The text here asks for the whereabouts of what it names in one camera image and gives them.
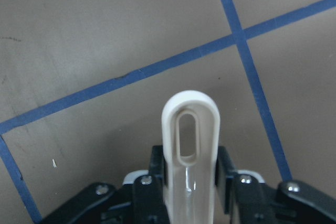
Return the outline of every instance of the handle hole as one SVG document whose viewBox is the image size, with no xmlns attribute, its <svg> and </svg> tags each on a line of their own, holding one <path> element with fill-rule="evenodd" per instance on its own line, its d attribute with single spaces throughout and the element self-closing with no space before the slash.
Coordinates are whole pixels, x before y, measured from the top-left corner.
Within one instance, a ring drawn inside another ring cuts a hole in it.
<svg viewBox="0 0 336 224">
<path fill-rule="evenodd" d="M 180 156 L 190 157 L 196 154 L 196 121 L 190 114 L 184 114 L 179 120 Z"/>
</svg>

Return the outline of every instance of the silver screw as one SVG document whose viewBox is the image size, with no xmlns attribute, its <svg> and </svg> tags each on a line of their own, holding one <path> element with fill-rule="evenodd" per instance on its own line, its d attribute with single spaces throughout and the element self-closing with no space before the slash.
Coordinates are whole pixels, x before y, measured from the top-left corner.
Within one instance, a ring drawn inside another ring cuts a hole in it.
<svg viewBox="0 0 336 224">
<path fill-rule="evenodd" d="M 298 191 L 300 191 L 299 185 L 297 183 L 294 183 L 294 182 L 288 182 L 286 187 L 287 187 L 287 190 L 289 190 L 289 191 L 294 191 L 296 193 Z"/>
<path fill-rule="evenodd" d="M 96 194 L 102 195 L 106 194 L 109 191 L 109 187 L 107 185 L 99 185 L 96 187 Z"/>
<path fill-rule="evenodd" d="M 251 184 L 252 182 L 252 178 L 250 175 L 241 175 L 240 176 L 240 182 L 244 183 L 244 184 Z"/>
<path fill-rule="evenodd" d="M 150 175 L 142 176 L 142 178 L 141 178 L 141 184 L 142 185 L 149 185 L 151 183 L 152 183 L 152 176 L 150 176 Z"/>
</svg>

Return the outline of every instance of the gray floor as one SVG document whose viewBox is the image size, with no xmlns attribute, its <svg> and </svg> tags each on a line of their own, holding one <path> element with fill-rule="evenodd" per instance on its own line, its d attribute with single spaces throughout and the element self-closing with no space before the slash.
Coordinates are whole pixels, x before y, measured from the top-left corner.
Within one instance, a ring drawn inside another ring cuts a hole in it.
<svg viewBox="0 0 336 224">
<path fill-rule="evenodd" d="M 321 0 L 233 0 L 243 28 Z M 230 35 L 221 0 L 0 0 L 0 122 Z M 336 198 L 336 10 L 248 41 L 294 178 Z M 200 90 L 238 168 L 281 176 L 237 47 L 168 69 L 4 133 L 44 217 L 86 185 L 120 186 L 161 144 L 161 111 Z M 0 162 L 3 223 L 32 223 Z M 215 223 L 227 223 L 217 213 Z"/>
</svg>

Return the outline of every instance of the blue tape strip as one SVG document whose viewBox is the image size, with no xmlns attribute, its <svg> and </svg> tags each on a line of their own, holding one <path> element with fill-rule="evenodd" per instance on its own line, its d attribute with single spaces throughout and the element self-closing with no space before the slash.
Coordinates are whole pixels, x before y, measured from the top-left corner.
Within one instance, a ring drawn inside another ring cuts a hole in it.
<svg viewBox="0 0 336 224">
<path fill-rule="evenodd" d="M 39 223 L 42 220 L 42 216 L 38 211 L 36 204 L 28 190 L 28 187 L 23 180 L 19 167 L 15 163 L 13 156 L 11 155 L 4 139 L 0 136 L 0 156 L 3 160 L 12 181 L 19 192 L 21 199 L 26 206 L 26 209 L 34 223 Z"/>
<path fill-rule="evenodd" d="M 245 36 L 247 39 L 251 39 L 334 7 L 336 7 L 336 0 L 318 1 L 304 8 L 294 10 L 292 12 L 262 22 L 258 25 L 251 26 L 245 29 Z"/>
<path fill-rule="evenodd" d="M 54 102 L 48 103 L 36 109 L 30 110 L 15 118 L 9 119 L 0 124 L 0 134 L 4 134 L 13 128 L 34 122 L 45 116 L 51 115 L 78 103 L 90 100 L 113 90 L 125 87 L 129 84 L 143 80 L 165 70 L 178 67 L 190 61 L 196 60 L 223 48 L 232 46 L 234 39 L 232 35 L 217 39 L 189 51 L 175 55 L 168 59 L 156 62 L 149 66 L 137 69 L 126 74 L 123 77 L 111 79 L 82 91 L 71 94 Z"/>
<path fill-rule="evenodd" d="M 281 141 L 277 133 L 272 115 L 270 113 L 264 91 L 262 89 L 256 67 L 250 49 L 247 45 L 245 33 L 241 27 L 239 17 L 233 3 L 233 0 L 221 0 L 224 7 L 224 12 L 228 19 L 231 31 L 233 33 L 240 58 L 243 62 L 247 79 L 250 83 L 258 110 L 264 123 L 264 127 L 276 159 L 280 174 L 283 180 L 291 179 L 291 172 L 285 157 L 285 153 L 281 146 Z"/>
</svg>

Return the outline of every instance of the white plastic handle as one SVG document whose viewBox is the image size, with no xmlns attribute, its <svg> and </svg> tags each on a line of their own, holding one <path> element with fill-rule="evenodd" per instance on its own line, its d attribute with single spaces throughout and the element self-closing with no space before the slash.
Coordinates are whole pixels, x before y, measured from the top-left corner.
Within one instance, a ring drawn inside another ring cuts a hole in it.
<svg viewBox="0 0 336 224">
<path fill-rule="evenodd" d="M 195 119 L 195 153 L 181 156 L 179 121 L 186 114 Z M 219 125 L 215 102 L 198 91 L 174 95 L 163 109 L 164 199 L 173 224 L 213 223 Z"/>
</svg>

